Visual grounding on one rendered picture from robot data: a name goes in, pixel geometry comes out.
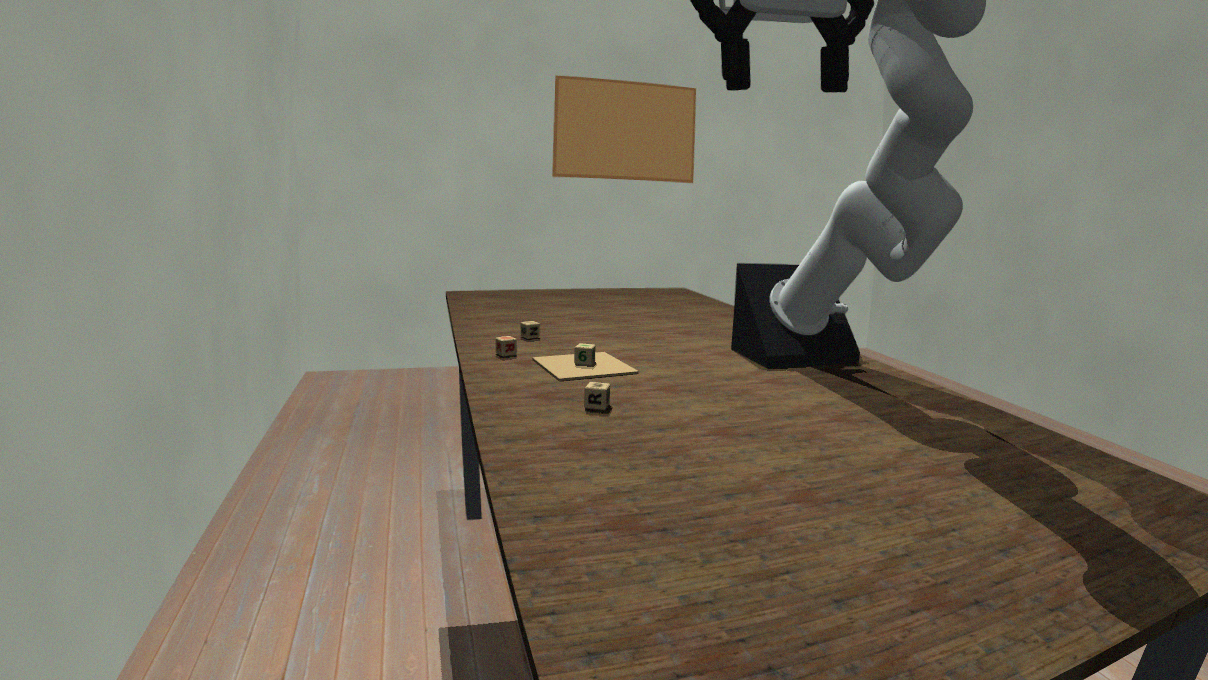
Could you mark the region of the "cream flat mat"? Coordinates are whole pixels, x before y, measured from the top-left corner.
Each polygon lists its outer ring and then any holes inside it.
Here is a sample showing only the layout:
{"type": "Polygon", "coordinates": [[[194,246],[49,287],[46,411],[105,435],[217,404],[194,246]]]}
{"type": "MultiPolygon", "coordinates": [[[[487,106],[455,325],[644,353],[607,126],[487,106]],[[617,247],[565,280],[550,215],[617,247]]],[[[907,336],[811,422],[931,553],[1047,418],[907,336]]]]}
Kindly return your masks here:
{"type": "Polygon", "coordinates": [[[629,365],[623,364],[618,359],[606,354],[606,351],[596,351],[596,361],[591,365],[574,364],[574,354],[532,358],[532,360],[539,364],[550,374],[554,376],[557,380],[574,380],[617,374],[638,374],[639,372],[629,365]]]}

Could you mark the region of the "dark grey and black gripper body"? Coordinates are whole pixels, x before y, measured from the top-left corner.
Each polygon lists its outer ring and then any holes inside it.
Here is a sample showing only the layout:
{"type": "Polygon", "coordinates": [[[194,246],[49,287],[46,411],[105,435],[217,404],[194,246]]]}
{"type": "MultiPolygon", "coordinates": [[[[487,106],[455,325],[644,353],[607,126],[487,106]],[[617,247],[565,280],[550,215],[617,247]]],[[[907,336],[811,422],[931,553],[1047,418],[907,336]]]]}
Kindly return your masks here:
{"type": "Polygon", "coordinates": [[[846,13],[847,0],[739,0],[757,12],[753,21],[811,23],[811,17],[834,18],[846,13]],[[766,14],[763,14],[766,13],[766,14]],[[807,17],[808,16],[808,17],[807,17]]]}

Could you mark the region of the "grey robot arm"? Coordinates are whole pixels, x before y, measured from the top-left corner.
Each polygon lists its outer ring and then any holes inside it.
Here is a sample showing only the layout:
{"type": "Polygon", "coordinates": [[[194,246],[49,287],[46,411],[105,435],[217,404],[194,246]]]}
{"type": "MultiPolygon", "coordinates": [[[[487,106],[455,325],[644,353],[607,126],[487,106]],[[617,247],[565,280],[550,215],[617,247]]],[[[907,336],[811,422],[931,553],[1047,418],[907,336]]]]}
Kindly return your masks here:
{"type": "Polygon", "coordinates": [[[908,279],[962,216],[960,194],[934,165],[971,118],[972,97],[934,34],[966,35],[985,7],[986,0],[877,0],[869,46],[900,109],[866,181],[840,194],[792,277],[772,289],[771,308],[786,329],[817,335],[830,314],[846,314],[848,306],[835,302],[866,258],[890,281],[908,279]]]}

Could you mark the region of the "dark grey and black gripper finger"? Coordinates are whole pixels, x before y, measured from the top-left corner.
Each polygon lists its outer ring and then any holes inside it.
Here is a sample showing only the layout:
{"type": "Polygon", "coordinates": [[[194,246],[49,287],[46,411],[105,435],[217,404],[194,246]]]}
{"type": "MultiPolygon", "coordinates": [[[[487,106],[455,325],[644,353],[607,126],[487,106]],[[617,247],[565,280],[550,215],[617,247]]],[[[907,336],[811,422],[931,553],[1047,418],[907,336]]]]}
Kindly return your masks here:
{"type": "Polygon", "coordinates": [[[821,91],[846,92],[849,79],[849,45],[863,30],[875,0],[847,0],[850,14],[834,18],[811,17],[827,46],[821,47],[821,91]]]}
{"type": "Polygon", "coordinates": [[[739,0],[734,1],[727,14],[714,0],[690,1],[698,11],[699,19],[721,42],[722,77],[727,91],[747,91],[750,88],[750,50],[748,39],[743,39],[743,31],[757,12],[743,7],[739,0]]]}

